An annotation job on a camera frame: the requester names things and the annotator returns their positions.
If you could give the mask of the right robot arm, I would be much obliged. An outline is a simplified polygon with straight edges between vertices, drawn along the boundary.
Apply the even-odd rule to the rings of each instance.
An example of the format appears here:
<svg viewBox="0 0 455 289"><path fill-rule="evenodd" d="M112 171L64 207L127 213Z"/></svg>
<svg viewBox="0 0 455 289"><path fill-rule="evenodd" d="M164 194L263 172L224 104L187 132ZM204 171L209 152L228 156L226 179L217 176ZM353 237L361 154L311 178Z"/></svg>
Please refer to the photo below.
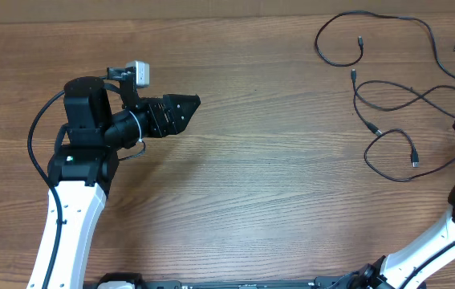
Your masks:
<svg viewBox="0 0 455 289"><path fill-rule="evenodd" d="M348 288L424 288L425 280L455 259L455 186L440 219L403 249L350 276Z"/></svg>

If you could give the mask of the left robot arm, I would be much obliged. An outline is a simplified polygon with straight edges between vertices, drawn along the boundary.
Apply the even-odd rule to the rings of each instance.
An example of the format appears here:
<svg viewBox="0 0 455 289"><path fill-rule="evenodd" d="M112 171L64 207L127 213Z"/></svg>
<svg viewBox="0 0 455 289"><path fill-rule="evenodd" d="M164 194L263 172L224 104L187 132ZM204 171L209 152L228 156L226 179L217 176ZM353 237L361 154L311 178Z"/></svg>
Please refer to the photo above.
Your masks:
<svg viewBox="0 0 455 289"><path fill-rule="evenodd" d="M34 167L48 190L47 220L29 288L81 288L121 149L183 132L201 100L167 94L141 98L131 76L73 79L56 94L67 122L46 169Z"/></svg>

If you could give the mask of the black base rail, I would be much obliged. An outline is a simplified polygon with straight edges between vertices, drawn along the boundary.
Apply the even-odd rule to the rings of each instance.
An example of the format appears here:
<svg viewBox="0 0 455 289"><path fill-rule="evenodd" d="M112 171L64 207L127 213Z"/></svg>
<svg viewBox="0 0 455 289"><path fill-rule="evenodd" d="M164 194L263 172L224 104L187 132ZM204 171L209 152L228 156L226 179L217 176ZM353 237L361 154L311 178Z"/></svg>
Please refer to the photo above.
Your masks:
<svg viewBox="0 0 455 289"><path fill-rule="evenodd" d="M319 276L304 280L233 281L183 283L170 281L145 281L140 273L107 273L97 282L85 282L83 289L140 288L140 289L319 289L349 288L355 272L344 276Z"/></svg>

